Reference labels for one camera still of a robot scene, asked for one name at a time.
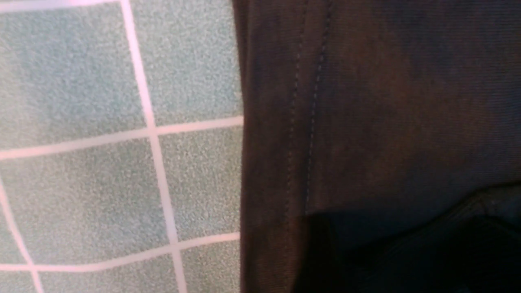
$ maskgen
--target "dark fabric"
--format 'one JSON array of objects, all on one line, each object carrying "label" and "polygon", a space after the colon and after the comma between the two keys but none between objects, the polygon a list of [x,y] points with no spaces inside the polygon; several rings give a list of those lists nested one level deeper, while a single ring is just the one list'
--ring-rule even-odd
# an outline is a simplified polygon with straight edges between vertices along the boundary
[{"label": "dark fabric", "polygon": [[521,181],[520,1],[233,2],[242,292],[363,291],[361,252]]}]

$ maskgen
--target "grout line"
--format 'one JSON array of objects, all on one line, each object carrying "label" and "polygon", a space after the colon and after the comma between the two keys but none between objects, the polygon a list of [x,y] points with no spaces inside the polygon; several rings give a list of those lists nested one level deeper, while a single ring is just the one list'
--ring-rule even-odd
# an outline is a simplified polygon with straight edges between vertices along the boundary
[{"label": "grout line", "polygon": [[243,116],[236,116],[236,117],[231,117],[231,118],[159,126],[159,127],[157,127],[157,134],[158,135],[167,135],[170,133],[181,133],[181,132],[189,132],[189,131],[200,131],[200,130],[215,129],[215,128],[241,126],[241,125],[243,125],[243,121],[244,121]]},{"label": "grout line", "polygon": [[19,0],[0,3],[0,14],[24,11],[52,10],[78,6],[92,6],[116,1],[118,0]]},{"label": "grout line", "polygon": [[[229,233],[229,234],[221,234],[221,235],[211,235],[206,237],[200,237],[195,239],[190,239],[186,241],[181,241],[178,243],[178,248],[180,250],[209,245],[219,242],[227,242],[239,240],[239,232]],[[98,263],[90,263],[90,264],[80,264],[80,265],[53,265],[53,264],[36,264],[33,265],[34,270],[38,272],[67,272],[67,273],[87,273],[87,272],[99,272],[104,270],[109,270],[111,268],[116,268],[119,266],[150,260],[156,257],[160,257],[161,255],[169,254],[172,252],[172,245],[165,245],[162,247],[149,249],[146,251],[130,254],[124,257],[98,262]],[[11,271],[11,272],[20,272],[20,271],[31,271],[31,266],[27,264],[0,264],[0,272],[1,271]]]},{"label": "grout line", "polygon": [[[225,128],[243,125],[243,116],[215,119],[207,121],[198,121],[174,125],[166,125],[157,127],[158,135],[168,135],[173,133],[200,131],[215,128]],[[132,139],[148,137],[148,129],[137,129],[101,135],[97,137],[82,138],[78,140],[65,141],[56,144],[32,146],[29,148],[11,149],[0,151],[0,161],[11,160],[15,158],[34,157],[42,155],[50,155],[75,150],[98,147],[105,144],[118,143]]]},{"label": "grout line", "polygon": [[161,196],[161,204],[163,206],[163,214],[167,228],[168,240],[171,244],[171,253],[173,259],[173,270],[177,282],[178,293],[187,293],[187,283],[184,278],[184,269],[181,258],[181,252],[178,248],[178,237],[175,217],[173,214],[172,202],[168,191],[168,182],[166,179],[165,166],[163,165],[163,154],[161,145],[159,144],[159,136],[157,134],[154,122],[154,112],[152,110],[152,102],[150,100],[148,86],[146,84],[146,75],[143,68],[143,61],[139,51],[138,37],[134,27],[134,16],[130,0],[121,0],[121,11],[123,13],[123,22],[125,23],[125,31],[129,42],[130,55],[134,64],[135,79],[138,84],[139,95],[141,97],[141,105],[143,106],[143,114],[145,115],[146,126],[148,129],[150,146],[152,149],[152,158],[156,169],[157,185]]},{"label": "grout line", "polygon": [[0,161],[14,158],[33,157],[41,155],[50,155],[56,153],[70,152],[75,150],[87,149],[91,147],[98,147],[104,144],[117,143],[136,138],[147,137],[146,129],[130,130],[124,132],[112,133],[109,135],[102,135],[91,138],[78,139],[73,141],[66,141],[57,144],[48,144],[41,146],[34,146],[31,148],[12,149],[7,151],[0,151]]},{"label": "grout line", "polygon": [[181,241],[179,242],[179,249],[183,250],[212,243],[227,242],[234,240],[239,240],[239,232],[199,237],[195,239]]},{"label": "grout line", "polygon": [[20,233],[20,231],[18,230],[18,227],[16,225],[15,217],[13,216],[13,213],[9,206],[9,201],[7,199],[7,194],[5,192],[4,184],[3,184],[1,178],[0,178],[0,205],[2,206],[2,211],[4,213],[7,227],[11,231],[11,234],[13,235],[13,239],[15,240],[16,246],[18,247],[20,254],[22,255],[23,259],[26,261],[27,267],[28,267],[29,271],[31,272],[31,276],[32,276],[32,279],[34,282],[34,288],[36,289],[36,292],[44,293],[43,287],[42,287],[42,282],[40,281],[40,276],[38,275],[38,272],[34,268],[34,263],[32,261],[32,258],[29,255],[29,252],[27,251],[26,245],[23,243],[22,234]]}]

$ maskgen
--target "speckled tile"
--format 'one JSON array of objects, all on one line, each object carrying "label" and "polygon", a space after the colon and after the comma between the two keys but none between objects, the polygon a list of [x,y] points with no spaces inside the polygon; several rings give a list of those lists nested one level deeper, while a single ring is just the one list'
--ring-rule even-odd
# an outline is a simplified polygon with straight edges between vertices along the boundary
[{"label": "speckled tile", "polygon": [[83,264],[168,243],[146,139],[0,162],[35,263]]},{"label": "speckled tile", "polygon": [[159,139],[180,240],[238,231],[242,127]]},{"label": "speckled tile", "polygon": [[184,278],[190,293],[239,293],[239,242],[183,250]]},{"label": "speckled tile", "polygon": [[0,150],[144,127],[118,3],[0,14]]},{"label": "speckled tile", "polygon": [[236,116],[242,105],[229,0],[132,0],[158,125]]},{"label": "speckled tile", "polygon": [[25,263],[0,206],[0,263]]},{"label": "speckled tile", "polygon": [[92,273],[40,273],[46,293],[176,293],[173,262],[165,255]]},{"label": "speckled tile", "polygon": [[0,293],[36,293],[28,272],[0,272]]}]

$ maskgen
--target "dark pants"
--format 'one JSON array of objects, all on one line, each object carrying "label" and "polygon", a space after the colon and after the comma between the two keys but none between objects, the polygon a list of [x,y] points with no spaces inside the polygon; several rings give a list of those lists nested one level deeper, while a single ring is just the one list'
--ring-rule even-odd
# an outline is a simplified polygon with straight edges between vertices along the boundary
[{"label": "dark pants", "polygon": [[[459,224],[492,215],[472,212],[471,198],[521,194],[510,192],[521,179],[521,2],[234,7],[242,292],[472,292],[464,276],[420,272],[449,266],[434,260]],[[463,206],[473,208],[450,216]],[[392,248],[400,241],[410,246]],[[440,278],[454,286],[432,288]]]}]

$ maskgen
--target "trousers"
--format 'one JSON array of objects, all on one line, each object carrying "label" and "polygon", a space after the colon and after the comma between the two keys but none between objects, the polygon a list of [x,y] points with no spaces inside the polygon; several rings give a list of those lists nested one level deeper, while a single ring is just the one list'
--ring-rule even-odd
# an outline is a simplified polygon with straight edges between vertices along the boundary
[{"label": "trousers", "polygon": [[519,288],[520,1],[233,5],[243,293]]}]

